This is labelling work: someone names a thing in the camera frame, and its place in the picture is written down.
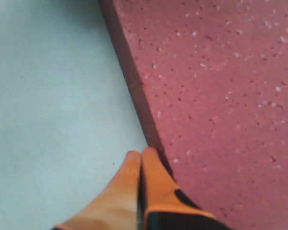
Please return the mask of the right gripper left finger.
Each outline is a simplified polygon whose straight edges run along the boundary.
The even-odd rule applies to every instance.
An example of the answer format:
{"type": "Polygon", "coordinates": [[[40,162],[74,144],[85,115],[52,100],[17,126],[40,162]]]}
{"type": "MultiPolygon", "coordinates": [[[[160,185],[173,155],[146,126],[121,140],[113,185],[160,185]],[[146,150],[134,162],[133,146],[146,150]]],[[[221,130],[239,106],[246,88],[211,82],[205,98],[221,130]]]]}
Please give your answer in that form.
{"type": "Polygon", "coordinates": [[[141,155],[128,151],[115,176],[83,210],[54,230],[136,230],[141,155]]]}

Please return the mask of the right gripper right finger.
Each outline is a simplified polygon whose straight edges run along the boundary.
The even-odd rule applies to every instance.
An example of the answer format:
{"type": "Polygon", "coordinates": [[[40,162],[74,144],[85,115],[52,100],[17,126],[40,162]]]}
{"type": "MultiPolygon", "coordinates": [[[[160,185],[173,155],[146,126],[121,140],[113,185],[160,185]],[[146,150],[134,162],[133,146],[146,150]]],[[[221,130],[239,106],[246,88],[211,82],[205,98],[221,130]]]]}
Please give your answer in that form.
{"type": "Polygon", "coordinates": [[[184,194],[152,147],[141,154],[141,190],[144,230],[230,229],[184,194]]]}

